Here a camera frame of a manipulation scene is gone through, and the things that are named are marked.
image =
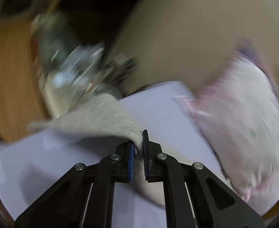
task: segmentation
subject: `black object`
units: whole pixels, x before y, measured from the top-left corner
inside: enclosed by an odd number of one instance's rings
[[[265,227],[263,219],[201,163],[181,164],[162,153],[146,130],[143,147],[146,180],[163,182],[168,228]],[[14,227],[110,228],[114,183],[132,180],[133,157],[133,144],[127,142],[99,164],[76,164]]]
[[[111,227],[114,183],[132,180],[133,158],[133,144],[127,142],[98,164],[76,164],[17,218],[14,227]]]

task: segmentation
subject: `pillow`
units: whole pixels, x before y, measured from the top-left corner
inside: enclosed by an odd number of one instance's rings
[[[249,39],[217,82],[195,101],[181,99],[238,194],[257,213],[279,200],[279,100]]]

